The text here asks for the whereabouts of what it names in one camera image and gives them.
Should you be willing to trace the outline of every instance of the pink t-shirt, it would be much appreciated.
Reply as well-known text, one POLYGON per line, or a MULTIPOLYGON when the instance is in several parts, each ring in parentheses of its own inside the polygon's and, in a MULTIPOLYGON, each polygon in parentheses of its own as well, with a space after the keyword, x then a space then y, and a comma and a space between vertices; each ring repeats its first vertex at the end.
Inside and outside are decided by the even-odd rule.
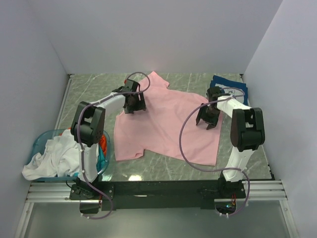
MULTIPOLYGON (((134 114, 122 112, 116 117, 114 149, 117 161, 143 156, 144 150, 183 160, 179 151, 179 131, 189 113, 208 100, 195 93, 169 90, 169 83, 155 72, 149 75, 151 86, 144 93, 146 111, 134 114)), ((148 80, 140 82, 141 90, 148 80)), ((201 120, 196 126, 196 111, 188 120, 182 135, 186 158, 201 165, 215 165, 218 151, 222 114, 216 128, 206 130, 201 120)))

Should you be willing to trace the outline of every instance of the black metal bar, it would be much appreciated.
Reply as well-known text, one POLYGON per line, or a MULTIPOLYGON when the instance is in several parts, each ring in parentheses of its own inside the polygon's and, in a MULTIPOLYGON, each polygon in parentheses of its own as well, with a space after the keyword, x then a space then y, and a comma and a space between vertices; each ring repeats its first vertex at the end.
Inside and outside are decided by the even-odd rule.
MULTIPOLYGON (((214 209, 214 199, 245 198, 244 186, 239 182, 226 182, 224 177, 218 180, 189 181, 99 181, 94 186, 111 197, 114 209, 142 208, 180 208, 200 207, 214 209)), ((70 200, 85 200, 100 198, 85 197, 76 192, 73 185, 70 200)), ((102 210, 109 210, 110 203, 103 198, 102 210)))

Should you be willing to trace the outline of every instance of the teal plastic basket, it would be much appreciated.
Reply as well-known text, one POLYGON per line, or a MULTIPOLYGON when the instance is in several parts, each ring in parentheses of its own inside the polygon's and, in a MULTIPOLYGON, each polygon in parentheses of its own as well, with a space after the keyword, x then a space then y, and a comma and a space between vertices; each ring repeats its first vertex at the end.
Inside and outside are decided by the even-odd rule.
MULTIPOLYGON (((29 157, 29 160, 27 164, 29 164, 33 158, 33 156, 37 153, 40 153, 43 155, 45 151, 45 145, 47 140, 53 139, 55 136, 59 136, 65 131, 65 129, 59 129, 59 130, 49 130, 41 134, 33 143, 32 147, 32 152, 29 157)), ((110 144, 110 138, 107 132, 104 131, 104 135, 107 140, 107 153, 106 156, 102 158, 102 156, 99 156, 99 160, 96 164, 98 174, 102 174, 108 167, 109 165, 109 160, 110 160, 110 154, 111 154, 111 144, 110 144)), ((70 181, 70 180, 75 180, 77 177, 71 177, 71 176, 66 176, 66 177, 42 177, 38 178, 35 181, 70 181)))

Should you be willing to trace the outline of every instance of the green marble surface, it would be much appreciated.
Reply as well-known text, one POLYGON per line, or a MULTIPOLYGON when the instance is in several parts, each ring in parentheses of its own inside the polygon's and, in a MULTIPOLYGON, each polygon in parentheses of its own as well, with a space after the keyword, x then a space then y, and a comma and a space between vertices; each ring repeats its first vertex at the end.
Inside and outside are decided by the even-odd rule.
MULTIPOLYGON (((58 128, 68 128, 73 121, 78 103, 81 101, 92 102, 107 96, 113 89, 123 85, 128 73, 119 74, 75 74, 71 75, 70 87, 65 99, 65 104, 58 122, 58 128)), ((206 95, 212 80, 213 73, 159 73, 163 79, 170 83, 169 89, 184 92, 193 92, 206 95)), ((239 74, 217 74, 234 81, 241 81, 239 74)), ((134 80, 140 81, 143 77, 137 75, 134 80)), ((122 110, 108 116, 105 121, 105 130, 108 132, 113 145, 113 129, 115 117, 122 110)), ((205 168, 224 168, 229 160, 232 145, 230 141, 231 119, 224 116, 221 127, 220 142, 216 166, 202 166, 205 168)), ((271 179, 269 166, 261 146, 250 158, 247 175, 251 179, 271 179)), ((110 164, 103 180, 198 180, 218 179, 218 173, 204 173, 190 167, 186 162, 164 155, 145 151, 139 159, 116 162, 114 150, 111 152, 110 164)))

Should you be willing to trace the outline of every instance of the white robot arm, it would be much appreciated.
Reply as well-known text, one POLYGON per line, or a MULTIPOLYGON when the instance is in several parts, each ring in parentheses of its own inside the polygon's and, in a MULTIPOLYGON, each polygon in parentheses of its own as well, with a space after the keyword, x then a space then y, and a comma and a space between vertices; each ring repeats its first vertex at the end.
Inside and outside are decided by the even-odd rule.
MULTIPOLYGON (((223 100, 223 99, 227 99, 228 97, 230 97, 230 96, 221 96, 218 99, 223 100)), ((230 100, 226 100, 223 102, 219 102, 219 103, 217 103, 217 108, 219 110, 223 111, 224 113, 226 113, 231 118, 232 118, 232 113, 236 109, 248 110, 248 111, 251 109, 250 107, 245 106, 244 104, 240 103, 239 101, 237 101, 235 99, 230 99, 230 100)), ((249 123, 247 123, 246 126, 248 128, 251 128, 249 123)), ((241 170, 244 170, 246 168, 246 165, 247 165, 250 157, 252 156, 252 154, 254 152, 255 152, 255 150, 253 150, 253 149, 245 149, 245 150, 240 152, 238 147, 233 146, 226 168, 239 168, 241 170)), ((243 174, 237 170, 223 171, 223 175, 224 175, 226 181, 231 181, 231 182, 236 182, 236 181, 242 180, 242 178, 243 178, 243 174)))
MULTIPOLYGON (((84 146, 85 175, 89 182, 93 182, 98 176, 96 152, 98 142, 103 134, 106 117, 120 108, 124 108, 126 114, 146 109, 143 93, 114 96, 121 92, 136 92, 137 88, 140 88, 138 82, 127 79, 124 86, 114 90, 107 96, 111 97, 110 99, 97 106, 90 107, 85 111, 84 118, 80 122, 80 138, 84 146)), ((77 125, 81 111, 88 104, 94 104, 99 101, 91 103, 81 102, 79 104, 70 130, 76 142, 78 142, 77 125)), ((82 172, 79 173, 78 177, 80 180, 85 181, 82 172)))
MULTIPOLYGON (((208 89, 207 95, 210 102, 216 100, 219 102, 202 107, 196 123, 203 119, 208 123, 207 129, 210 129, 217 125, 220 111, 231 117, 230 139, 233 148, 226 168, 244 170, 254 151, 265 140, 262 110, 248 107, 231 95, 222 94, 219 87, 208 89)), ((238 170, 225 170, 222 173, 226 181, 230 182, 237 182, 243 178, 243 174, 238 170)))

